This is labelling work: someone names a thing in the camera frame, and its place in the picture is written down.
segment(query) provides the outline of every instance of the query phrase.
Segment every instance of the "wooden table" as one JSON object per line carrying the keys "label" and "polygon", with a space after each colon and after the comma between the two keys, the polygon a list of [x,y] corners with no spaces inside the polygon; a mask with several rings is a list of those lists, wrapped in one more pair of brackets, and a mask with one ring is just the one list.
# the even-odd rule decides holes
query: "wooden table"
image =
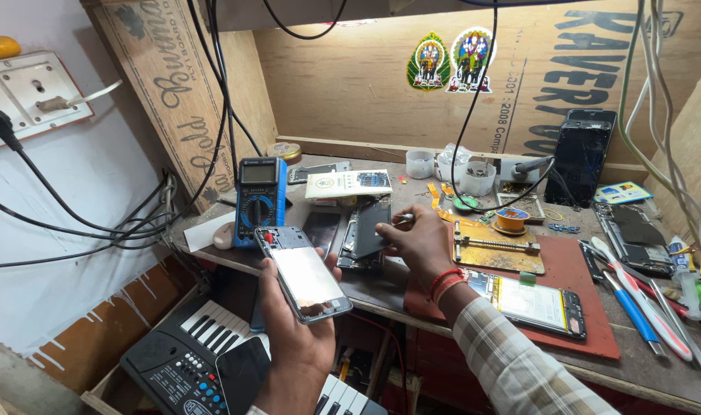
{"label": "wooden table", "polygon": [[[319,165],[340,161],[338,157],[311,156],[304,155],[301,165]],[[425,196],[415,196],[427,191],[427,183],[435,182],[438,190],[440,184],[434,177],[429,179],[415,180],[409,179],[407,184],[402,184],[396,177],[405,174],[404,164],[385,163],[364,159],[352,159],[351,165],[354,170],[370,170],[386,168],[392,180],[392,210],[398,210],[413,203],[430,205],[431,198]],[[545,185],[539,186],[540,200],[542,202],[542,191]],[[340,241],[343,238],[344,230],[347,226],[349,209],[335,207],[317,207],[312,201],[304,198],[305,185],[296,184],[287,187],[287,197],[294,203],[294,206],[286,211],[286,224],[304,224],[309,212],[312,211],[337,211],[343,212],[339,231],[333,243],[334,251],[338,250]],[[495,203],[493,193],[483,198],[477,198],[484,206],[492,206]],[[574,239],[588,239],[591,236],[604,238],[604,233],[598,225],[594,212],[591,209],[584,209],[574,212],[568,207],[543,204],[543,207],[552,208],[560,212],[565,220],[559,223],[570,226],[579,226],[579,234],[572,235],[564,232],[557,233],[558,236]],[[235,208],[226,204],[217,203],[208,212],[201,216],[194,216],[180,223],[173,228],[173,239],[185,251],[186,242],[184,240],[184,230],[208,220],[215,219],[225,213],[234,211]],[[552,222],[546,219],[543,226],[530,225],[528,229],[535,234],[553,235],[554,231],[548,229],[548,224]],[[194,252],[193,255],[216,262],[227,267],[239,269],[241,271],[260,275],[260,262],[263,255],[258,250],[218,250],[214,246],[209,246],[203,250]],[[399,259],[387,258],[384,265],[384,272],[381,276],[370,278],[364,275],[351,275],[346,273],[342,279],[342,287],[351,298],[355,307],[374,312],[376,314],[397,320],[420,329],[428,330],[440,335],[451,337],[451,330],[442,325],[432,324],[429,321],[421,320],[408,315],[403,307],[404,291],[407,287],[407,277],[409,269]],[[551,354],[559,362],[563,363],[566,369],[579,379],[604,385],[619,392],[643,399],[658,402],[674,408],[687,410],[689,412],[701,413],[701,371],[695,363],[686,363],[680,360],[670,349],[666,348],[669,358],[658,359],[649,353],[645,341],[635,329],[632,321],[625,313],[622,306],[617,301],[611,288],[606,284],[596,284],[596,290],[604,305],[604,310],[609,319],[612,331],[621,351],[619,361],[604,360],[594,356],[588,356],[575,352],[568,352],[562,349],[541,345],[541,349]],[[687,324],[689,334],[701,349],[701,326],[695,322]]]}

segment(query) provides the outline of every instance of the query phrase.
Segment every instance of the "digital multimeter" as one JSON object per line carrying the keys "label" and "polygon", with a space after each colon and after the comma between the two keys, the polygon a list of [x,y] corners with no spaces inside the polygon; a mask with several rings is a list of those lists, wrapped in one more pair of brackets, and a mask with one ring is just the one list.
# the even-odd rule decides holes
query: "digital multimeter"
{"label": "digital multimeter", "polygon": [[238,248],[258,248],[256,227],[283,226],[286,162],[280,157],[246,157],[238,165],[235,238]]}

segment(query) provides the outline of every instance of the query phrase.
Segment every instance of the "soldering wire spool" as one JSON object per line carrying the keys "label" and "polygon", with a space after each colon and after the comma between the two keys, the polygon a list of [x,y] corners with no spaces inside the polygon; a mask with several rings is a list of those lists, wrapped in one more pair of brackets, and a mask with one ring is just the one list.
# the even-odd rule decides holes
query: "soldering wire spool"
{"label": "soldering wire spool", "polygon": [[453,206],[455,206],[455,208],[459,211],[463,211],[463,212],[473,211],[473,209],[466,206],[463,202],[461,202],[461,200],[463,200],[465,203],[470,204],[474,208],[478,205],[476,200],[473,199],[472,197],[461,196],[460,199],[458,199],[458,198],[453,199]]}
{"label": "soldering wire spool", "polygon": [[492,227],[505,235],[524,235],[527,233],[525,220],[530,218],[530,213],[515,209],[513,207],[503,207],[495,211],[497,221]]}

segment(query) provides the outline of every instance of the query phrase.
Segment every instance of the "red thread bracelet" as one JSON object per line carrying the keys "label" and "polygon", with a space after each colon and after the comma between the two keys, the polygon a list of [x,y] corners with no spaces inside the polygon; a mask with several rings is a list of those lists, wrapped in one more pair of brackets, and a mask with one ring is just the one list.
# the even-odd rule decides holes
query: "red thread bracelet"
{"label": "red thread bracelet", "polygon": [[458,274],[458,276],[463,279],[463,271],[460,268],[448,269],[447,271],[441,272],[440,275],[432,280],[432,284],[430,284],[430,300],[432,300],[433,294],[435,293],[435,288],[438,287],[438,284],[443,280],[443,278],[451,274]]}

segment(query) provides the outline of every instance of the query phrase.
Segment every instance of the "electronic keyboard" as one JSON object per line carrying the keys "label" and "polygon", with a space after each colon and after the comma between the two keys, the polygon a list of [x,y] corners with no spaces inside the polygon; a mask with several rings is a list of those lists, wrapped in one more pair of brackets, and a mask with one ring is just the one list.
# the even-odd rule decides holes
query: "electronic keyboard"
{"label": "electronic keyboard", "polygon": [[[227,415],[229,402],[222,396],[215,361],[253,337],[261,339],[271,357],[265,333],[251,333],[248,322],[201,295],[133,345],[120,365],[163,414]],[[387,411],[328,374],[314,415],[387,415]]]}

